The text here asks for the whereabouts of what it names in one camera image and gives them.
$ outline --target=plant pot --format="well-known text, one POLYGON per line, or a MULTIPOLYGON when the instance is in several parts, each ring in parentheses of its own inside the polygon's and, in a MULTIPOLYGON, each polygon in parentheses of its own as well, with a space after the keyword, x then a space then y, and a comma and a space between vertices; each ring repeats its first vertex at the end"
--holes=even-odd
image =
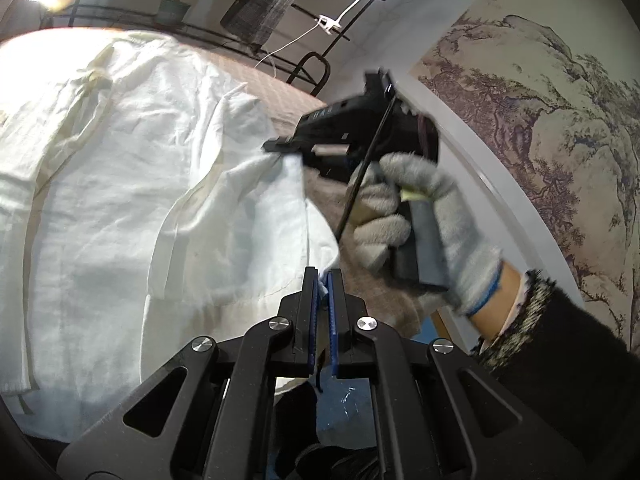
POLYGON ((171 0, 160 0, 160 7, 156 14, 156 23, 166 27, 179 27, 182 25, 184 15, 191 7, 184 2, 172 2, 171 0))

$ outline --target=gray knit glove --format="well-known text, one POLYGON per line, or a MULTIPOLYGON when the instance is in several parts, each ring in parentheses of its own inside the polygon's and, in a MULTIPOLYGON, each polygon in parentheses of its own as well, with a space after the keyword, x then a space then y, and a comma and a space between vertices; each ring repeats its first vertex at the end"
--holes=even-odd
MULTIPOLYGON (((384 176, 402 188, 417 190, 433 200, 440 227, 451 286, 447 303, 458 314, 474 314, 495 286, 502 267, 500 249, 478 230, 457 183, 428 160, 407 153, 380 159, 384 176)), ((371 168, 367 171, 351 215, 356 257, 371 272, 378 272, 389 255, 408 238, 411 226, 394 214, 399 196, 371 168)))

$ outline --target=wrist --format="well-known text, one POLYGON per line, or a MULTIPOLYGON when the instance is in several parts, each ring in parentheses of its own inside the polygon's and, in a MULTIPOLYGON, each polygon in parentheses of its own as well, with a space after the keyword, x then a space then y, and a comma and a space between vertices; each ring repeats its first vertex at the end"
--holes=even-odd
POLYGON ((522 275, 508 262, 502 263, 494 293, 469 320, 487 341, 493 341, 504 326, 518 297, 522 275))
POLYGON ((502 279, 502 269, 503 268, 504 268, 504 262, 500 261, 498 263, 496 271, 494 272, 494 276, 492 277, 492 280, 489 282, 489 286, 487 287, 486 291, 480 297, 480 299, 476 302, 476 304, 465 312, 465 316, 472 317, 475 314, 477 314, 478 312, 480 312, 480 310, 495 295, 495 293, 500 288, 500 280, 502 279))

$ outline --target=white cloth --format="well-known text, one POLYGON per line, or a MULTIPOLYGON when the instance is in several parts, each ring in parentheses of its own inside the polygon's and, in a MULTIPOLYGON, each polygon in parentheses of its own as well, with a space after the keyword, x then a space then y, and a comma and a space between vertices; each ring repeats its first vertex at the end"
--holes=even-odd
MULTIPOLYGON (((167 36, 60 32, 36 36, 65 45, 73 74, 99 70, 110 84, 82 109, 91 136, 56 159, 33 203, 28 337, 21 348, 0 340, 0 353, 20 356, 12 373, 32 377, 21 428, 69 441, 193 336, 225 340, 274 315, 304 267, 330 267, 337 246, 305 203, 301 161, 261 152, 271 122, 227 74, 167 36)), ((15 273, 2 278, 16 287, 15 273)), ((15 298, 0 301, 22 313, 15 298)))
POLYGON ((85 67, 63 80, 26 78, 28 89, 12 85, 11 55, 0 55, 0 73, 0 391, 18 394, 31 387, 21 265, 31 205, 42 184, 93 133, 110 82, 99 68, 85 67))

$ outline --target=white towel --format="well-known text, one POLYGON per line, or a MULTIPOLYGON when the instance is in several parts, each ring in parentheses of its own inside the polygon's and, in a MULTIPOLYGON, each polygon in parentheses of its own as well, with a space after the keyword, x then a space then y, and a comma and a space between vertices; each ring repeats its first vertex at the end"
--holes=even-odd
MULTIPOLYGON (((70 66, 94 33, 59 36, 70 66)), ((306 265, 337 257, 305 204, 300 160, 261 152, 274 133, 254 97, 172 38, 107 37, 86 66, 111 81, 109 104, 36 197, 25 256, 33 390, 15 417, 63 441, 192 336, 242 335, 300 288, 306 265)))

